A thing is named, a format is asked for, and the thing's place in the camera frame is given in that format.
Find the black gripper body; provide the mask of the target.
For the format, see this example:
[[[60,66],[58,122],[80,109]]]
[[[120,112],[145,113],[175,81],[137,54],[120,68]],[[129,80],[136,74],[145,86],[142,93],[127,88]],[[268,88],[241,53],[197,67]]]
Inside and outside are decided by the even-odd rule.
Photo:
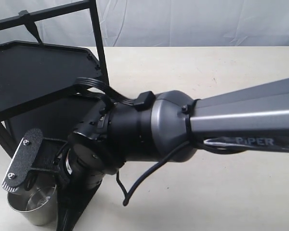
[[[92,152],[78,155],[68,144],[56,154],[58,231],[71,231],[100,187],[103,163]]]

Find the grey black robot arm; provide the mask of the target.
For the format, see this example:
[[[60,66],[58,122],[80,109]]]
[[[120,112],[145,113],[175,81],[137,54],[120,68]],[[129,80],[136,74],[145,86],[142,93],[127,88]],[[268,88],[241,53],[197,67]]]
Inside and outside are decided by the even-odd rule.
[[[129,190],[168,162],[188,161],[197,150],[231,155],[245,151],[289,153],[289,78],[206,98],[179,90],[128,98],[93,78],[74,88],[96,104],[62,148],[69,177],[68,205],[84,210],[105,175],[119,176],[127,162],[153,162]]]

